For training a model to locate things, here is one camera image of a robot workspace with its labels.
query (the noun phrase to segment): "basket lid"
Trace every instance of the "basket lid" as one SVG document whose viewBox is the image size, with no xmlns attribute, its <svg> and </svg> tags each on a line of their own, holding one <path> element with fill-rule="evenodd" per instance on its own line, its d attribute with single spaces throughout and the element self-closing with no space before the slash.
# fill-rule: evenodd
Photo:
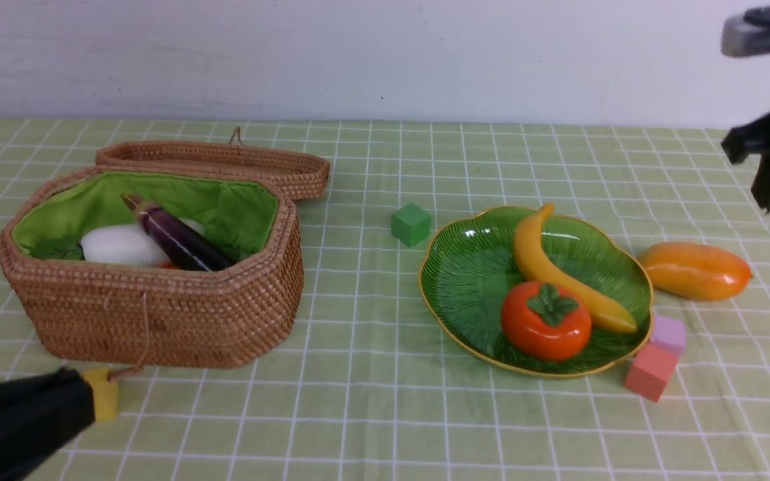
<svg viewBox="0 0 770 481">
<path fill-rule="evenodd" d="M 209 177 L 244 176 L 276 185 L 291 200 L 317 198 L 329 184 L 331 164 L 321 156 L 269 147 L 246 146 L 241 128 L 226 144 L 190 140 L 135 140 L 97 150 L 97 165 L 144 166 Z"/>
</svg>

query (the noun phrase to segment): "purple eggplant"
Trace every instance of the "purple eggplant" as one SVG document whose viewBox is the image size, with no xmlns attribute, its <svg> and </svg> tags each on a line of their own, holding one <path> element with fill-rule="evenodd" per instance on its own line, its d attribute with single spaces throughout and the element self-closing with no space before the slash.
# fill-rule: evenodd
<svg viewBox="0 0 770 481">
<path fill-rule="evenodd" d="M 198 231 L 161 205 L 138 194 L 120 196 L 135 220 L 177 267 L 184 271 L 222 271 L 236 264 Z"/>
</svg>

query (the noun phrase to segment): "green plate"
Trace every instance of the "green plate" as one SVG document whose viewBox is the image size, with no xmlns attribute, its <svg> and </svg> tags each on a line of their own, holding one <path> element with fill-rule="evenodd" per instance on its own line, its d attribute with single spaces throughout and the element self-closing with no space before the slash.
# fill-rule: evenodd
<svg viewBox="0 0 770 481">
<path fill-rule="evenodd" d="M 522 353 L 501 331 L 501 305 L 523 281 L 513 261 L 513 234 L 535 210 L 504 206 L 447 225 L 436 233 L 418 274 L 421 297 L 441 328 L 474 356 L 538 377 L 581 377 L 633 356 L 652 331 L 653 287 L 644 268 L 604 232 L 580 219 L 551 216 L 543 250 L 560 270 L 623 304 L 635 334 L 593 329 L 587 347 L 565 362 Z"/>
</svg>

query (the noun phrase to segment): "yellow banana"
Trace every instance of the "yellow banana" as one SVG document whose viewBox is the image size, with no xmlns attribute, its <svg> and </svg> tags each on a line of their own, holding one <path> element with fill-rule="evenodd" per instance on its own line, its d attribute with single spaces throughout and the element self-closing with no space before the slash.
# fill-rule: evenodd
<svg viewBox="0 0 770 481">
<path fill-rule="evenodd" d="M 638 324 L 626 308 L 607 295 L 568 276 L 543 252 L 543 226 L 553 211 L 554 204 L 544 204 L 537 213 L 525 217 L 517 225 L 513 238 L 513 258 L 519 272 L 528 281 L 543 281 L 569 289 L 590 311 L 593 325 L 597 329 L 620 334 L 637 332 Z"/>
</svg>

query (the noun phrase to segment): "pink cube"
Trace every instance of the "pink cube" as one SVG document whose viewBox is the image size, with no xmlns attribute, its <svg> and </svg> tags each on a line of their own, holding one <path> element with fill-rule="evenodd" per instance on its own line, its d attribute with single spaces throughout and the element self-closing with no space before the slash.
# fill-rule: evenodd
<svg viewBox="0 0 770 481">
<path fill-rule="evenodd" d="M 677 357 L 682 357 L 686 346 L 684 323 L 663 316 L 655 316 L 654 322 L 650 342 Z"/>
<path fill-rule="evenodd" d="M 624 384 L 633 393 L 652 402 L 659 402 L 673 377 L 678 357 L 653 343 L 648 343 L 635 356 Z"/>
</svg>

